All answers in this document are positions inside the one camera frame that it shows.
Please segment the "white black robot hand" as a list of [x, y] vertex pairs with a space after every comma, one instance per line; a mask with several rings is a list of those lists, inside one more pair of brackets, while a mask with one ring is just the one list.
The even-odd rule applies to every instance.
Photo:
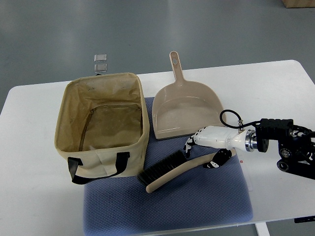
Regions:
[[228, 127], [207, 126], [190, 136], [184, 150], [190, 155], [190, 149], [195, 146], [217, 148], [212, 160], [206, 161], [203, 166], [213, 169], [223, 166], [231, 157], [236, 155], [236, 150], [252, 152], [257, 147], [256, 133], [251, 129], [241, 131]]

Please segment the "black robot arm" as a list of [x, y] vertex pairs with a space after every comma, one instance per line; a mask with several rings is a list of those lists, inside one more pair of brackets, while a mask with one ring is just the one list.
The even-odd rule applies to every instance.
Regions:
[[[226, 112], [236, 115], [238, 126], [229, 125], [223, 120]], [[243, 124], [240, 115], [233, 110], [223, 110], [220, 113], [220, 121], [228, 128], [245, 132], [242, 143], [246, 151], [256, 149], [266, 152], [269, 141], [275, 140], [278, 142], [281, 157], [277, 162], [279, 170], [309, 179], [315, 178], [315, 143], [312, 141], [314, 131], [295, 125], [292, 119], [263, 118]]]

